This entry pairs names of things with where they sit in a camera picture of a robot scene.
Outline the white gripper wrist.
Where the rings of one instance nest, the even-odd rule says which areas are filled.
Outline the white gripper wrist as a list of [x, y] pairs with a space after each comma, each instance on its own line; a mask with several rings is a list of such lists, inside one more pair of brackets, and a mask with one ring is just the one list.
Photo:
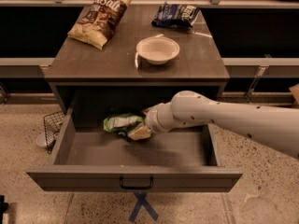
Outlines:
[[167, 133], [174, 128], [175, 121], [169, 103], [157, 104], [142, 110], [146, 116], [145, 123], [132, 126], [128, 131], [128, 137], [134, 141], [148, 139], [151, 133]]

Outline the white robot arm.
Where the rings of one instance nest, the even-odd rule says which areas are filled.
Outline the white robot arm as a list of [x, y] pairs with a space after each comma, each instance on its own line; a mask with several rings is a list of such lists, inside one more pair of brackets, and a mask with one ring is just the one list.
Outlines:
[[214, 124], [290, 157], [299, 156], [299, 110], [217, 102], [194, 91], [180, 91], [170, 102], [147, 110], [129, 137], [142, 140], [173, 129]]

